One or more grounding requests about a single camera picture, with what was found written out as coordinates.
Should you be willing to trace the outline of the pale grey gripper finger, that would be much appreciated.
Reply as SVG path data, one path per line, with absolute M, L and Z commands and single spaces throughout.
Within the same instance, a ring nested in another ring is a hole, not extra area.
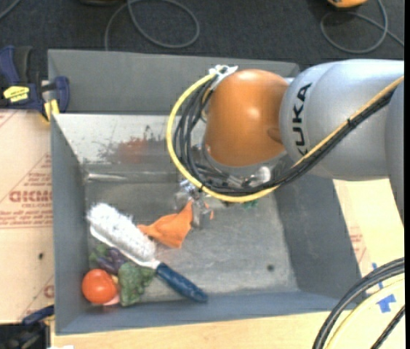
M 177 191 L 174 193 L 175 209 L 183 209 L 189 201 L 196 198 L 196 187 L 187 180 L 179 182 Z
M 203 201 L 194 201 L 192 203 L 192 226 L 197 229 L 204 229 L 209 227 L 212 221 L 212 209 Z

